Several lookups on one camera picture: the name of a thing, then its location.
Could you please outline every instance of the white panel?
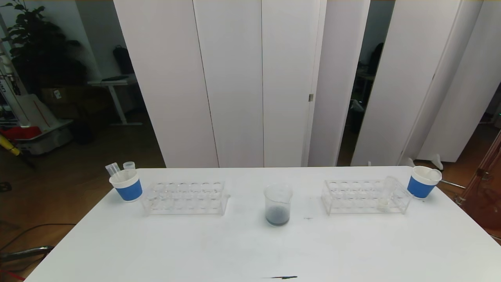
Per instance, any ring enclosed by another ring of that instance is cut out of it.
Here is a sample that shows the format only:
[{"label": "white panel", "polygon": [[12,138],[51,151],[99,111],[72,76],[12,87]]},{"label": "white panel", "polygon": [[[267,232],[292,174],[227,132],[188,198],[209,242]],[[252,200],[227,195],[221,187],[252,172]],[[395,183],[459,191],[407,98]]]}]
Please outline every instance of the white panel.
[{"label": "white panel", "polygon": [[260,0],[194,0],[220,167],[263,167]]},{"label": "white panel", "polygon": [[192,2],[115,8],[165,165],[217,167]]},{"label": "white panel", "polygon": [[396,1],[351,165],[399,162],[443,53],[457,0]]},{"label": "white panel", "polygon": [[369,0],[328,1],[308,165],[335,166]]},{"label": "white panel", "polygon": [[475,27],[419,159],[455,162],[501,81],[501,2],[484,1]]},{"label": "white panel", "polygon": [[324,19],[322,0],[262,1],[265,167],[307,162],[308,95],[316,90]]},{"label": "white panel", "polygon": [[450,32],[449,39],[438,64],[423,107],[414,125],[403,157],[416,159],[423,143],[428,135],[433,122],[442,105],[447,90],[456,74],[457,67],[463,56],[471,32],[475,26],[478,13],[482,7],[482,1],[463,0]]}]

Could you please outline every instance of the wooden floor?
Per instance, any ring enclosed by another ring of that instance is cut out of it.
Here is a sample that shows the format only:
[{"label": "wooden floor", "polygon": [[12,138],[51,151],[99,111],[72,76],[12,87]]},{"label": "wooden floor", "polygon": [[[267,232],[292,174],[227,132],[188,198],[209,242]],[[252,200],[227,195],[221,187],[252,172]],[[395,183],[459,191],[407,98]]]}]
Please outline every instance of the wooden floor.
[{"label": "wooden floor", "polygon": [[[496,134],[497,129],[480,126],[457,163],[445,164],[444,179],[466,185]],[[32,226],[81,220],[111,189],[104,169],[107,164],[135,161],[139,168],[164,167],[153,129],[148,123],[111,126],[100,132],[90,145],[70,143],[46,156],[31,158],[36,170],[29,169],[5,151],[0,152],[0,160],[0,182],[9,181],[13,187],[10,192],[0,193],[0,247]],[[444,185],[440,188],[450,196],[461,192]],[[71,226],[41,227],[3,251],[56,245],[69,230]],[[30,258],[5,263],[2,269],[23,268],[32,261]],[[34,263],[18,274],[27,276],[36,265]],[[5,275],[0,275],[0,278],[0,281],[15,281]]]}]

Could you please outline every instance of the test tube rack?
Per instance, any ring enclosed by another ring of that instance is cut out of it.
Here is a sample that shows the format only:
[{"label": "test tube rack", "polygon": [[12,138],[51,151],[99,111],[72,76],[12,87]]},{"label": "test tube rack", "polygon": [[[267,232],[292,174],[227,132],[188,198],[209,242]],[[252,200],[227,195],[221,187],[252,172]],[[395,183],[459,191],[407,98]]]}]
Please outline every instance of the test tube rack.
[{"label": "test tube rack", "polygon": [[394,177],[384,180],[326,180],[322,202],[330,214],[405,214],[412,195]]},{"label": "test tube rack", "polygon": [[148,215],[223,215],[228,198],[224,182],[159,182],[144,191],[141,202]]}]

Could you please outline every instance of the potted plant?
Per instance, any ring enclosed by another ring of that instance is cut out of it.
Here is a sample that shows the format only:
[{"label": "potted plant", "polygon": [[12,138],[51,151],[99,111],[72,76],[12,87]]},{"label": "potted plant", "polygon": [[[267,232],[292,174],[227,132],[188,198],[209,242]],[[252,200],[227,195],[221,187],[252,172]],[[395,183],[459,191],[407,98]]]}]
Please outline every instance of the potted plant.
[{"label": "potted plant", "polygon": [[30,93],[40,94],[43,87],[84,84],[87,69],[75,59],[76,40],[67,40],[57,25],[44,20],[45,7],[29,10],[20,0],[2,7],[20,11],[16,24],[7,28],[2,41],[12,41],[12,63]]}]

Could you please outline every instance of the blue and white cup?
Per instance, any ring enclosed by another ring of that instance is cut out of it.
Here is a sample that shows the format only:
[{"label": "blue and white cup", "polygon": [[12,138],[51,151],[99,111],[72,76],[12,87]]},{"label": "blue and white cup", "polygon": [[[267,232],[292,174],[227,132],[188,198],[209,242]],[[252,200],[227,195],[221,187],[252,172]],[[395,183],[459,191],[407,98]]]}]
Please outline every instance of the blue and white cup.
[{"label": "blue and white cup", "polygon": [[126,202],[134,202],[143,194],[136,170],[122,170],[110,177],[110,183]]},{"label": "blue and white cup", "polygon": [[417,198],[426,198],[440,180],[442,173],[439,170],[417,166],[412,169],[407,190]]}]

